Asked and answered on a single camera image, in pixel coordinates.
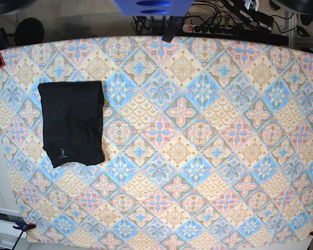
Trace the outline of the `dark navy T-shirt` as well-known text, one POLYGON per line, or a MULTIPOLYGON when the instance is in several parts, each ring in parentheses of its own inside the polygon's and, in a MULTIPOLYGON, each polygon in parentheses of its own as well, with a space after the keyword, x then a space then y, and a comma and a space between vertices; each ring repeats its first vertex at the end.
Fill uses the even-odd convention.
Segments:
POLYGON ((100 81, 40 83, 43 149, 52 166, 105 161, 102 149, 104 94, 100 81))

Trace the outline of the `patterned tablecloth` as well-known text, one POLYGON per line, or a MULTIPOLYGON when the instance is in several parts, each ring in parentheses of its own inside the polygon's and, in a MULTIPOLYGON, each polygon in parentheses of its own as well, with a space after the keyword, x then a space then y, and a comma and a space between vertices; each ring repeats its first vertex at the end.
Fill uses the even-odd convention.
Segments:
POLYGON ((1 52, 0 134, 31 243, 245 249, 313 232, 313 54, 157 36, 1 52), (101 81, 103 163, 54 168, 38 85, 101 81))

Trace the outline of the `white power strip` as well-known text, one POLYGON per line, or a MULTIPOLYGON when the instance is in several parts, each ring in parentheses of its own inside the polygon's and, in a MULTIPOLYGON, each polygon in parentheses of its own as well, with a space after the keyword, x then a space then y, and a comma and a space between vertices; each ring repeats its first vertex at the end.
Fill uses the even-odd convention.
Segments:
POLYGON ((230 35, 233 26, 210 26, 207 24, 184 24, 182 27, 182 31, 184 33, 191 33, 191 34, 216 34, 216 35, 230 35))

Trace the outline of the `black round stool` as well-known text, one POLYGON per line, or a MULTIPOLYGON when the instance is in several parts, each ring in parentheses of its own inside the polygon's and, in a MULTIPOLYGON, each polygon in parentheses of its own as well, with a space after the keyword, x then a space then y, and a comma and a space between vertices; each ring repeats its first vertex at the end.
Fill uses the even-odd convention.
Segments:
POLYGON ((16 46, 25 46, 42 43, 44 38, 44 26, 36 18, 23 20, 16 28, 14 41, 16 46))

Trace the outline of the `blue clamp at table corner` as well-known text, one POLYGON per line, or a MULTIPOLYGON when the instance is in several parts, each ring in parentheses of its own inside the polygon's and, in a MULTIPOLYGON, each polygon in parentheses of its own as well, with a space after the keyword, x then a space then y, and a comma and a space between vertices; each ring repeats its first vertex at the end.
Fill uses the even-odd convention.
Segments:
POLYGON ((22 232, 27 232, 28 230, 36 228, 36 225, 33 223, 26 224, 26 223, 16 222, 15 225, 13 225, 13 228, 17 230, 21 230, 22 232))

